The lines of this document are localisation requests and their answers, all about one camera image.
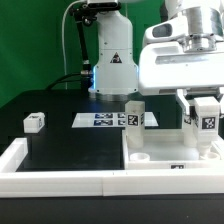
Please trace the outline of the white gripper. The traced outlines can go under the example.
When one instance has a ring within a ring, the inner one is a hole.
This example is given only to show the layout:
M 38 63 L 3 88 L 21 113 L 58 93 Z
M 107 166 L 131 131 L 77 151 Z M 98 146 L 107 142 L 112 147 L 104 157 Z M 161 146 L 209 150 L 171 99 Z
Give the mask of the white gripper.
M 184 53 L 178 42 L 147 45 L 140 54 L 139 92 L 173 94 L 185 116 L 193 117 L 194 104 L 185 89 L 218 88 L 220 114 L 224 114 L 224 42 L 215 51 Z

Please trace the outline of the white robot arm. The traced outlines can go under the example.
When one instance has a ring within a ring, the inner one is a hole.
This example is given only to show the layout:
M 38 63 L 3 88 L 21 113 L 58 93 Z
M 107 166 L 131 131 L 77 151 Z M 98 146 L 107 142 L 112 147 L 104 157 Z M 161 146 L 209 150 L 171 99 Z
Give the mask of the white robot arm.
M 129 0 L 87 0 L 99 23 L 99 61 L 92 91 L 102 96 L 174 94 L 186 115 L 189 94 L 224 86 L 224 0 L 165 0 L 168 19 L 145 30 L 139 64 L 132 59 L 132 25 L 118 7 Z

